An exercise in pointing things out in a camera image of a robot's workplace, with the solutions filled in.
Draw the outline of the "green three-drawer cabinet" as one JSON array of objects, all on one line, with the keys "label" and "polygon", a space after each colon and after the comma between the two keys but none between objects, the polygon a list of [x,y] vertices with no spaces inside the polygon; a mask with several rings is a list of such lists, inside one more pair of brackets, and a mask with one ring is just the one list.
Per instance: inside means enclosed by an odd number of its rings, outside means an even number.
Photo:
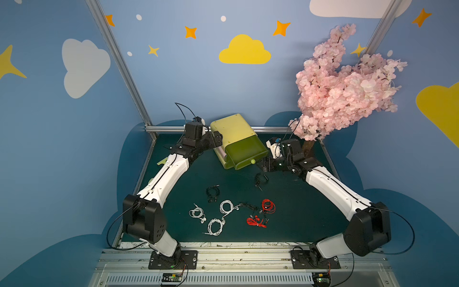
[{"label": "green three-drawer cabinet", "polygon": [[223,136],[222,146],[214,149],[223,167],[226,156],[224,149],[227,145],[257,135],[241,114],[234,114],[213,121],[210,124],[210,128],[213,132],[219,132]]}]

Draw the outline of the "green drawer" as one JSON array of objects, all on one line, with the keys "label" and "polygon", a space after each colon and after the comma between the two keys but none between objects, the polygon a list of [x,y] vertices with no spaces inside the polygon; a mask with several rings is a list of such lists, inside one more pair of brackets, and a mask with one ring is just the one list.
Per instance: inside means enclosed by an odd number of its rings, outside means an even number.
[{"label": "green drawer", "polygon": [[268,155],[267,147],[257,135],[231,143],[224,151],[226,153],[224,168],[235,170],[253,165]]}]

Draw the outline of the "black earphones coil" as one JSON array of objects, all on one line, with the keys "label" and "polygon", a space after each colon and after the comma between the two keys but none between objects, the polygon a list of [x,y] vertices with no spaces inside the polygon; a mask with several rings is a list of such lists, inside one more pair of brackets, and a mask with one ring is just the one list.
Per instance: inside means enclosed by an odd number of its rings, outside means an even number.
[{"label": "black earphones coil", "polygon": [[220,195],[219,185],[214,185],[206,189],[206,195],[209,203],[217,202]]},{"label": "black earphones coil", "polygon": [[266,174],[257,173],[255,175],[254,184],[261,191],[263,191],[262,185],[267,184],[268,182],[269,182],[269,178],[268,178],[268,176]]}]

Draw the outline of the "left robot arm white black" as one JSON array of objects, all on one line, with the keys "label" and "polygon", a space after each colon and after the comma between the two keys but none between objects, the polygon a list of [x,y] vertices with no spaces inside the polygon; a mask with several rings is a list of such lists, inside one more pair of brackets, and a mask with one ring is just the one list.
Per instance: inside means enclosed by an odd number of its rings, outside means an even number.
[{"label": "left robot arm white black", "polygon": [[199,155],[220,147],[223,136],[201,122],[185,125],[184,134],[153,180],[135,195],[123,200],[123,232],[147,243],[159,255],[176,258],[180,254],[179,243],[167,232],[164,204],[180,177],[190,168]]}]

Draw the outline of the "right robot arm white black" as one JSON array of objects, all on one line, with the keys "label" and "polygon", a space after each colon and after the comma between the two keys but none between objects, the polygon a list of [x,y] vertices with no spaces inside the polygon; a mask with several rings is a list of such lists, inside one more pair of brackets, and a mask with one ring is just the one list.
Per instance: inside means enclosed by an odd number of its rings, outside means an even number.
[{"label": "right robot arm white black", "polygon": [[343,233],[310,245],[312,264],[344,254],[364,257],[391,241],[390,211],[386,205],[362,197],[333,176],[321,162],[307,158],[297,139],[271,138],[266,146],[271,154],[262,161],[264,171],[292,172],[320,191],[349,221]]}]

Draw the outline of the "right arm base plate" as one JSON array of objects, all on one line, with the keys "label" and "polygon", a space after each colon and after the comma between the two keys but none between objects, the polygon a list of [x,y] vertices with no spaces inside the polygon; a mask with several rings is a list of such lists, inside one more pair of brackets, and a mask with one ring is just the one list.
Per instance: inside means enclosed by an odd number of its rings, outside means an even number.
[{"label": "right arm base plate", "polygon": [[320,255],[311,253],[310,250],[294,248],[290,251],[291,262],[294,269],[340,269],[337,257],[324,259]]}]

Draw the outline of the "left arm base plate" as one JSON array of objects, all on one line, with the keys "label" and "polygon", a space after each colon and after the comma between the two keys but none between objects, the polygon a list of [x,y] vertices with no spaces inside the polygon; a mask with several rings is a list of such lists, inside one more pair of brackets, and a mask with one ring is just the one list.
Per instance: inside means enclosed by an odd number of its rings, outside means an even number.
[{"label": "left arm base plate", "polygon": [[172,257],[166,257],[153,251],[149,260],[149,270],[195,270],[198,262],[198,251],[184,250],[173,254]]}]

